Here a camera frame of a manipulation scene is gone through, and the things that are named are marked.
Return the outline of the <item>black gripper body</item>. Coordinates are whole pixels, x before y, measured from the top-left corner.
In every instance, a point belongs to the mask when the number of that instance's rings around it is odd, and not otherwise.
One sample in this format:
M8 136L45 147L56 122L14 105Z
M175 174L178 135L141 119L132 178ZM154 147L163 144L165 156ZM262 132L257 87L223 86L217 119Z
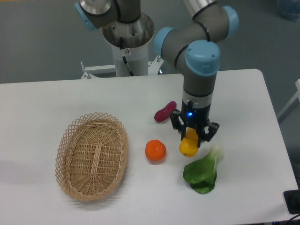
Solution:
M204 108L188 108L186 102L182 100L181 104L181 120L183 125L181 131L186 130L187 127L204 131L205 127L208 126L210 106Z

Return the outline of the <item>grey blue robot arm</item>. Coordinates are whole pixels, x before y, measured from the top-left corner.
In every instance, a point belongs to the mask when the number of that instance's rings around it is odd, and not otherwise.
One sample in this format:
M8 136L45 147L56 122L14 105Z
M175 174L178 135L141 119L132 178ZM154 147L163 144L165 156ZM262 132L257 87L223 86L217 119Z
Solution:
M147 75L148 44L153 42L157 55L184 77L181 110L172 111L172 126L181 137L193 128L201 144L210 141L219 128L209 120L220 67L217 43L237 32L239 17L232 7L222 7L215 0L184 4L193 23L183 31L171 27L155 31L138 0L79 0L75 8L87 29L102 29L112 47L118 77Z

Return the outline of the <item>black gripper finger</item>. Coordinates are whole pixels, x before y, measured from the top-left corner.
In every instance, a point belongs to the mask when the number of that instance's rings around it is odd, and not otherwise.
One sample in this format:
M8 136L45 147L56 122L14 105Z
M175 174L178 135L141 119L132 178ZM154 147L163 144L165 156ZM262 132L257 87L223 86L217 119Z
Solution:
M199 148L203 142L209 142L219 129L219 124L207 121L205 124L196 126L196 133L198 135L197 147Z
M170 119L171 119L173 129L178 130L178 132L180 133L180 140L182 141L185 138L187 126L185 123L183 123L183 124L181 123L180 113L181 112L179 110L174 109L171 112Z

